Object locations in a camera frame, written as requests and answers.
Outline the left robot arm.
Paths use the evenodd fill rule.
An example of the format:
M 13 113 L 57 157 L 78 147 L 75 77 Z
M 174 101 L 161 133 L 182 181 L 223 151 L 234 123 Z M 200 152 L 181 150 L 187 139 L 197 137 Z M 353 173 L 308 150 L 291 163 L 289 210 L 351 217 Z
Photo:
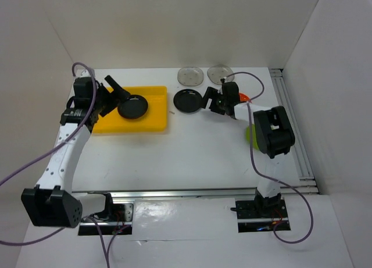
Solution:
M 60 118 L 56 151 L 34 188 L 26 188 L 21 201 L 34 226 L 75 228 L 81 219 L 93 215 L 102 221 L 110 220 L 115 213 L 111 194 L 88 192 L 73 196 L 73 176 L 85 144 L 99 117 L 115 110 L 129 97 L 111 77 L 105 81 L 112 91 L 90 77 L 79 77 L 73 84 L 74 96 Z

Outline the black plate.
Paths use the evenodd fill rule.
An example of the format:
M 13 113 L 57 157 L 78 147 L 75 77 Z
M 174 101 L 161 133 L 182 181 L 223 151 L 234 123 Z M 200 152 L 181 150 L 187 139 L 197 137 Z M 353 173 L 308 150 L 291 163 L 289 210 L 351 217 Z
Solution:
M 140 95 L 130 95 L 125 101 L 120 102 L 117 107 L 119 115 L 129 120 L 143 117 L 147 110 L 148 102 Z
M 201 108 L 202 96 L 198 91 L 183 89 L 173 98 L 176 109 L 183 113 L 195 113 Z

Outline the orange plate back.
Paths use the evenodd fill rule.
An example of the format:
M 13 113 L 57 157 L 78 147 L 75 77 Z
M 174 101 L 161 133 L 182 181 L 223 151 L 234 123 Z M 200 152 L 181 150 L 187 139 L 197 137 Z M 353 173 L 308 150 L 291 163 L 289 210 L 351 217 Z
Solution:
M 240 102 L 250 102 L 251 99 L 247 95 L 240 92 L 239 93 L 239 101 Z

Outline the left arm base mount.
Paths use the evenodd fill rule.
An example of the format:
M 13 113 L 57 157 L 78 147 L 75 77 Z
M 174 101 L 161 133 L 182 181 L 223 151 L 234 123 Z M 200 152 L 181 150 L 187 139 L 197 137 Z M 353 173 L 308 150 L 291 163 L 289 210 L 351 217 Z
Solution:
M 133 232 L 134 204 L 114 203 L 108 212 L 94 214 L 102 235 L 131 235 Z M 83 219 L 78 228 L 79 236 L 99 235 L 97 226 L 89 219 Z

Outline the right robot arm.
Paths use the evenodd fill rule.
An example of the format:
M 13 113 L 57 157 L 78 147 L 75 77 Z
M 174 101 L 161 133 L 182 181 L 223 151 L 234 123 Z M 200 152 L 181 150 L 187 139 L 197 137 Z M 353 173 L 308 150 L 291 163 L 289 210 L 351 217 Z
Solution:
M 268 216 L 280 204 L 280 185 L 283 180 L 286 155 L 295 144 L 295 136 L 283 106 L 266 107 L 242 101 L 235 82 L 227 82 L 220 89 L 207 87 L 201 107 L 248 122 L 249 141 L 269 158 L 266 170 L 259 177 L 255 192 L 255 213 Z

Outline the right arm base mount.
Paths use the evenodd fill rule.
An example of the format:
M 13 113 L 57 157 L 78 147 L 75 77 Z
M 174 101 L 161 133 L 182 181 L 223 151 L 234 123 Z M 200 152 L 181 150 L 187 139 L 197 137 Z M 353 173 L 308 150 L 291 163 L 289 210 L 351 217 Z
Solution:
M 282 199 L 277 206 L 259 210 L 253 200 L 235 201 L 235 206 L 230 208 L 237 217 L 239 233 L 268 232 L 277 226 L 277 231 L 291 229 L 287 207 Z

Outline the green plate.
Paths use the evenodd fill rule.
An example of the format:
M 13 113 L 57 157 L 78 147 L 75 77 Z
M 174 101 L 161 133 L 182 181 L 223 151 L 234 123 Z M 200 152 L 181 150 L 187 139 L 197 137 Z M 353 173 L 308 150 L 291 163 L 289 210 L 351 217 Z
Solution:
M 257 140 L 256 140 L 256 131 L 255 131 L 255 125 L 254 124 L 252 124 L 251 125 L 251 127 L 252 127 L 252 133 L 250 133 L 250 128 L 249 128 L 249 126 L 246 128 L 246 141 L 247 141 L 247 143 L 251 143 L 252 142 L 252 144 L 253 144 L 253 149 L 255 149 L 255 150 L 259 150 L 259 147 L 258 147 L 258 144 L 257 144 Z

